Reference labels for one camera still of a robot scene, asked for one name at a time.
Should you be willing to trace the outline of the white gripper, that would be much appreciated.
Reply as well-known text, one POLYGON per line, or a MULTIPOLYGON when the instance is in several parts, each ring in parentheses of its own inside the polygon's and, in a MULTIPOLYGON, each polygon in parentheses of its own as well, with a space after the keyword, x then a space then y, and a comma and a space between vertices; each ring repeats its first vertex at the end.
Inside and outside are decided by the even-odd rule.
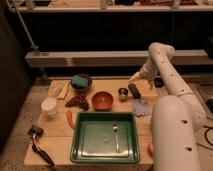
POLYGON ((141 77, 143 79, 148 80, 149 86, 150 86, 150 90, 153 90, 155 87, 155 83, 154 83, 154 75, 152 72, 150 72, 145 65, 143 65, 140 69, 140 72, 136 72, 135 74, 133 74, 130 79, 129 82, 133 82, 136 80, 141 79, 141 77))

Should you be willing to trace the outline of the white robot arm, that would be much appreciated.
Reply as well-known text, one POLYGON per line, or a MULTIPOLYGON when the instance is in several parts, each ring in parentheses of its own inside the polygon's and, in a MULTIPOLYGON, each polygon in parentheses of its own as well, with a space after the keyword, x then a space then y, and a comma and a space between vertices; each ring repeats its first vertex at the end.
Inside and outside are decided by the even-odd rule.
POLYGON ((158 42, 148 48, 149 57, 141 69, 130 77, 149 81, 160 74, 168 91, 157 99, 151 117, 154 171, 201 171, 194 132, 206 122, 206 112, 171 64, 174 47, 158 42))

